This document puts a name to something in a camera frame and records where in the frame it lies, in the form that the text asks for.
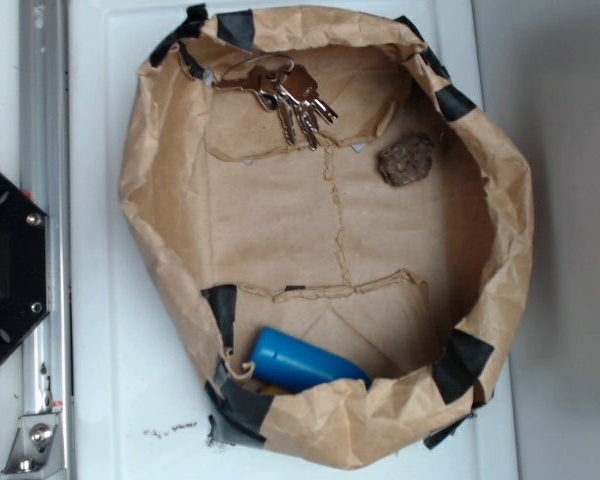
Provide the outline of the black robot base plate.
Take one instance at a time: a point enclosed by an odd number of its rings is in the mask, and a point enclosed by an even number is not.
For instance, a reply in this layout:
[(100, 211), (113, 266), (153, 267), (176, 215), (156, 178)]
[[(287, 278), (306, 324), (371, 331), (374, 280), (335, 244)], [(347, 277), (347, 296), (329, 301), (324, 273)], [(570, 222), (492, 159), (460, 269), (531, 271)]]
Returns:
[(0, 366), (49, 313), (47, 220), (0, 172)]

